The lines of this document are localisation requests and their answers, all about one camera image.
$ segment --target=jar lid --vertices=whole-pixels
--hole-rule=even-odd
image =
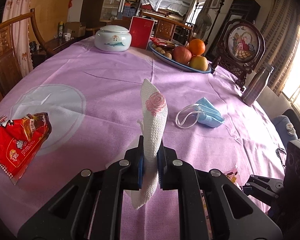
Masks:
[[[264,62],[264,67],[265,67],[265,69],[267,70],[267,71],[269,71],[270,72],[270,74],[272,73],[272,71],[273,71],[273,67],[269,64],[269,63],[267,63],[267,62]]]
[[[107,25],[104,27],[101,27],[100,30],[105,32],[111,32],[111,33],[128,33],[129,30],[125,27],[118,26],[118,25]]]

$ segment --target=plate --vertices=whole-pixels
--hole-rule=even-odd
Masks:
[[[167,57],[165,57],[164,55],[160,54],[159,52],[157,52],[154,48],[152,48],[152,44],[153,42],[150,41],[148,43],[148,47],[151,49],[152,53],[159,59],[161,59],[163,62],[173,66],[173,67],[176,67],[178,69],[181,69],[181,70],[184,70],[184,71],[187,71],[187,72],[198,72],[198,73],[203,73],[203,74],[208,74],[208,73],[211,73],[211,67],[210,67],[210,63],[208,64],[208,69],[206,71],[201,71],[201,70],[196,70],[194,68],[190,68],[189,66],[187,65],[183,65],[183,64],[180,64],[176,61],[174,61],[173,59],[168,59]]]

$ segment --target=red book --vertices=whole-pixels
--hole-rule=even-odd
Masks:
[[[138,49],[147,49],[154,20],[133,16],[130,31],[131,45],[130,47]]]

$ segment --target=blue face mask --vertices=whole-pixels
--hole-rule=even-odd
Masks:
[[[188,108],[193,108],[195,111],[190,112],[189,114],[186,115],[186,117],[183,119],[182,122],[179,122],[178,116],[179,114],[188,109]],[[186,119],[188,118],[189,115],[191,114],[197,114],[197,118],[195,122],[187,127],[182,127],[182,125],[185,123]],[[197,101],[197,103],[186,106],[183,108],[176,116],[176,125],[180,128],[189,128],[193,125],[196,124],[196,122],[203,123],[205,125],[208,125],[212,128],[219,127],[225,122],[226,119],[224,119],[220,112],[206,99],[206,98],[201,98],[200,100]]]

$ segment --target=round table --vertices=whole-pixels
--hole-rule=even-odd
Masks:
[[[142,118],[140,88],[145,78],[166,98],[163,143],[175,149],[178,158],[203,171],[237,166],[242,183],[250,174],[283,179],[275,153],[283,147],[278,133],[257,102],[248,107],[241,101],[235,78],[226,70],[186,73],[149,51],[102,52],[93,39],[46,60],[0,103],[0,117],[48,112],[52,125],[52,133],[16,185],[0,168],[0,217],[13,234],[81,170],[105,169],[141,134],[137,120]],[[225,123],[214,129],[199,123],[178,128],[176,114],[203,97]],[[139,210],[124,194],[121,239],[179,239],[177,192],[158,187]]]

